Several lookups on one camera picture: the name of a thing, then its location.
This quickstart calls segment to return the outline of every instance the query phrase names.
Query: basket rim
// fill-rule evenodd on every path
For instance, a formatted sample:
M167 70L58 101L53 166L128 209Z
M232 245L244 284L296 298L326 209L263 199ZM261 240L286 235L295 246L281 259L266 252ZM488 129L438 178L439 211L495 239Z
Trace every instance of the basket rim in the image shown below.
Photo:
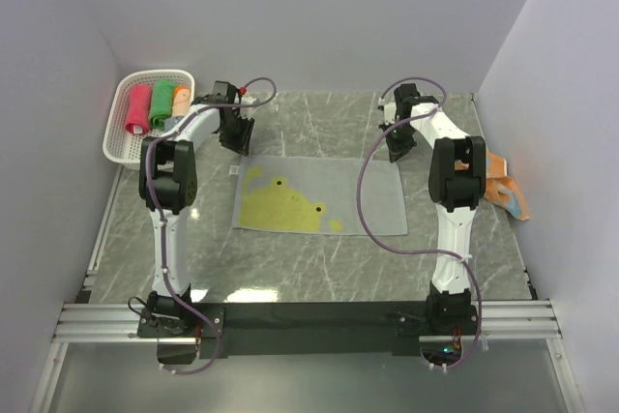
M113 155L111 155L108 150L107 150L107 139L109 137L109 128L112 122L112 116L114 114L114 107L116 106L116 102L118 100L118 96L120 95L120 90L123 88L123 86L127 83L127 81L129 81L130 79L133 79L135 77L141 76L141 75L145 75L145 74L163 74L163 73L179 73L179 74L185 74L190 82L192 83L192 93L195 92L195 79L193 78L193 75L189 72L186 72L185 70L179 70L179 69L174 69L174 68L161 68L161 69L154 69L154 70L143 70L141 72L135 72L135 73L131 73L128 74L127 76L125 76L123 78L123 80L121 80L118 83L118 86L116 86L116 92L114 92L114 98L112 99L112 105L111 108L109 109L109 115L107 116L107 123L105 124L105 134L103 135L103 154L107 157L108 160L110 160L111 162L115 162L115 163L120 163L120 164L125 164L125 163L136 163L135 159L121 159L118 157L114 157Z

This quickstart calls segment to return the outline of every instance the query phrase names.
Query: marble tabletop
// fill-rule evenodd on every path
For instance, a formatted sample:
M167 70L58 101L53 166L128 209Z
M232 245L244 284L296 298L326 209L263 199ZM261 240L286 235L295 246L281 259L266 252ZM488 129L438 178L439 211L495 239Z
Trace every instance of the marble tabletop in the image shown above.
M379 136L378 94L280 93L251 112L251 153L281 157L360 158ZM481 127L470 94L451 94L445 113L470 134ZM436 247L437 217L427 194L431 150L418 145L398 161L408 234L384 238L401 249ZM377 160L387 160L383 146ZM196 153L198 196L188 231L195 301L424 300L435 255L394 255L365 236L271 233L233 229L240 157L212 135ZM137 193L137 172L123 169L103 238L90 303L145 297L154 273L153 227ZM484 299L530 299L527 275L506 213L483 200L474 220L471 264Z

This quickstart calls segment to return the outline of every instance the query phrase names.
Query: yellow spot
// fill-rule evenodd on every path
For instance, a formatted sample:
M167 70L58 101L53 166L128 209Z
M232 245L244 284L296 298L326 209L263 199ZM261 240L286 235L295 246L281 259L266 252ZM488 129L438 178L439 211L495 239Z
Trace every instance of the yellow spot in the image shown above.
M330 220L329 227L331 228L331 232L340 232L344 228L340 220Z
M248 170L239 225L279 231L320 231L320 217L327 211L324 203L311 203L302 193L289 188L288 180L280 176L271 179L270 186L250 192L250 181L261 176L259 166Z

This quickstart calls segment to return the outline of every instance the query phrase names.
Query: white laundry basket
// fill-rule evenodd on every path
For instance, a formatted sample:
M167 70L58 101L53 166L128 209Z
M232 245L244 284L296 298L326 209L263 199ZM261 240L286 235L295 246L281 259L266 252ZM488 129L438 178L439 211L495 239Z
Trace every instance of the white laundry basket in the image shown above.
M129 111L129 90L136 84L148 84L151 87L160 79L167 79L179 86L190 88L190 101L193 101L195 81L193 76L182 70L150 70L130 74L116 88L112 108L107 119L107 128L103 138L103 152L113 162L128 169L139 169L139 156L142 139L147 135L159 135L162 132L151 130L146 134L131 134L125 130L125 119Z

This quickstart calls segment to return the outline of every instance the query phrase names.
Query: white wall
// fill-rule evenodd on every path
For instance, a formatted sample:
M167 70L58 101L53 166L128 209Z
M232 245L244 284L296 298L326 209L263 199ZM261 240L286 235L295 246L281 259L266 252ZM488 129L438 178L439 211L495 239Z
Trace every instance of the white wall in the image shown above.
M530 202L517 225L589 412L619 408L619 0L528 0L479 95Z
M0 398L24 412L84 273L115 167L118 66L83 0L0 0Z
M88 0L124 72L374 90L410 74L477 91L525 0Z

